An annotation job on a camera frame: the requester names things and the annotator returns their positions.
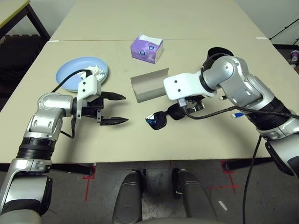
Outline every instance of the white wall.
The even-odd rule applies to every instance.
[[[75,2],[76,0],[30,0],[30,5],[47,29],[48,33],[53,35]],[[31,35],[38,34],[38,32],[35,30],[30,20],[25,17],[12,28],[8,34]]]
[[[299,0],[235,0],[257,27],[271,38],[299,18]],[[299,21],[271,41],[293,44],[299,38]]]
[[[68,14],[76,0],[31,0],[31,6],[50,35]],[[268,37],[272,37],[299,17],[299,0],[235,0],[249,18]],[[9,34],[37,34],[24,18]],[[299,38],[299,21],[275,37],[272,42],[293,44]]]

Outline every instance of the black cable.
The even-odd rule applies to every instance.
[[[297,43],[297,41],[299,41],[299,38],[296,39],[296,41],[293,43],[293,45],[295,45]]]
[[[73,73],[71,73],[70,75],[68,75],[55,89],[52,90],[52,92],[56,92],[56,90],[58,90],[70,77],[76,75],[77,73],[79,72],[86,72],[86,77],[92,75],[92,72],[90,70],[87,70],[87,69],[79,69]]]
[[[249,184],[250,176],[251,176],[251,173],[252,173],[252,168],[253,168],[253,164],[254,164],[254,159],[256,158],[257,150],[258,150],[258,147],[260,146],[261,139],[262,139],[262,136],[260,135],[260,136],[258,137],[258,141],[257,141],[257,144],[256,144],[256,148],[255,148],[255,150],[254,150],[254,153],[253,153],[253,156],[252,156],[252,159],[251,159],[251,164],[250,164],[250,167],[249,167],[249,171],[248,171],[247,179],[246,179],[246,183],[245,183],[244,194],[243,194],[243,203],[242,203],[242,218],[243,218],[243,224],[245,224],[245,222],[246,222],[246,218],[245,218],[245,204],[246,204],[246,196],[247,196],[248,184]]]
[[[60,131],[61,134],[64,134],[65,136],[69,137],[70,139],[72,139],[71,135],[69,135],[68,133],[64,132],[64,131]]]
[[[186,106],[183,106],[182,108],[185,111],[186,116],[189,117],[189,118],[192,118],[194,120],[209,118],[209,117],[212,117],[212,116],[215,116],[215,115],[227,112],[227,111],[232,111],[232,110],[247,111],[247,112],[251,112],[251,113],[264,113],[264,114],[281,115],[281,116],[285,116],[285,117],[291,117],[291,118],[299,119],[299,116],[295,115],[295,114],[279,113],[279,112],[271,112],[271,111],[257,111],[257,110],[252,110],[252,109],[248,109],[246,107],[241,107],[241,106],[231,106],[229,108],[226,108],[226,109],[223,109],[223,110],[220,110],[220,111],[216,111],[214,113],[210,113],[210,114],[203,115],[203,116],[200,116],[200,117],[194,117],[194,116],[192,116],[188,113],[188,111],[186,110]]]
[[[200,68],[200,73],[204,73],[204,67],[205,65],[210,61],[212,60],[213,58],[217,57],[217,56],[230,56],[228,54],[225,54],[225,53],[217,53],[217,54],[214,54],[212,55],[210,58],[208,58],[207,60],[205,60],[205,62],[202,64],[201,68]]]
[[[72,76],[74,76],[77,73],[82,72],[82,71],[86,72],[86,77],[92,75],[92,72],[90,70],[79,69],[79,70],[71,73],[70,75],[68,75],[55,89],[52,90],[52,92],[56,92],[69,78],[71,78]],[[73,118],[71,119],[71,135],[69,135],[68,133],[66,133],[64,131],[60,131],[60,133],[73,139],[75,137],[75,124],[76,124],[76,118],[73,116]]]
[[[279,32],[278,32],[277,34],[275,34],[273,37],[269,38],[269,41],[272,40],[274,37],[276,37],[278,34],[280,34],[282,31],[288,29],[291,25],[293,25],[293,24],[294,24],[295,22],[297,22],[298,20],[299,20],[299,18],[296,19],[294,22],[292,22],[290,25],[286,26],[283,30],[279,31]]]

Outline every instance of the sunglasses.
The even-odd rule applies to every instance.
[[[178,105],[171,105],[167,111],[158,111],[152,115],[149,115],[145,120],[154,130],[159,130],[166,126],[166,116],[170,115],[174,120],[180,120],[185,116],[184,110]]]

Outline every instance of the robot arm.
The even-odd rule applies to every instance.
[[[249,73],[241,58],[222,56],[203,73],[183,73],[164,80],[167,96],[185,106],[185,98],[192,95],[213,97],[222,88],[235,106],[257,111],[292,113],[256,76]],[[299,120],[280,115],[242,111],[267,140],[266,148],[278,168],[289,175],[299,176]]]
[[[125,118],[104,119],[100,112],[104,98],[126,99],[112,92],[102,92],[95,76],[88,76],[78,87],[77,98],[47,93],[38,100],[38,109],[30,119],[17,157],[12,160],[0,190],[0,223],[41,223],[51,199],[52,179],[46,173],[58,140],[63,117],[95,118],[100,125],[116,125]]]

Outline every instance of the beige table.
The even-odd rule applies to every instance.
[[[78,0],[51,40],[255,39],[264,34],[233,0]]]
[[[67,41],[49,42],[0,113],[1,159],[10,162],[15,157],[30,117],[37,109],[38,98],[57,84],[55,73],[68,60],[80,56],[95,56],[107,62],[109,77],[104,91],[127,97],[125,101],[105,101],[103,115],[129,118],[117,126],[99,126],[96,120],[83,118],[71,140],[60,135],[53,154],[54,163],[107,162],[249,158],[258,133],[245,117],[231,119],[230,113],[195,121],[167,118],[167,126],[154,131],[145,122],[151,113],[165,110],[174,102],[166,96],[137,103],[130,78],[143,73],[169,68],[169,75],[196,72],[214,46],[230,49],[248,63],[252,74],[264,81],[283,101],[299,112],[299,76],[268,40],[173,40],[164,43],[164,52],[157,64],[131,58],[131,41]],[[61,89],[62,94],[75,94]],[[231,106],[218,97],[205,99],[203,115]],[[64,119],[63,129],[70,131],[70,119]],[[260,146],[258,156],[269,154]]]
[[[50,39],[50,35],[29,3],[29,0],[0,1],[0,39],[25,16],[30,19],[45,41]]]

